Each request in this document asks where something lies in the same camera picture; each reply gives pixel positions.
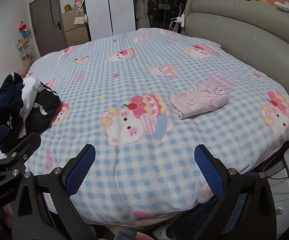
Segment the person's left hand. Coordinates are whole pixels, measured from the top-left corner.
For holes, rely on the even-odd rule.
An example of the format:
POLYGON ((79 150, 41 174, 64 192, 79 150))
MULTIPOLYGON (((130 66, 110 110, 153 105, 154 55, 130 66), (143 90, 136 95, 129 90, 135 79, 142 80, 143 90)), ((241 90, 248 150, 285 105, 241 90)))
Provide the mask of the person's left hand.
POLYGON ((5 222, 6 225, 11 228, 12 227, 12 219, 13 219, 13 210, 9 204, 5 205, 3 207, 3 210, 5 212, 5 222))

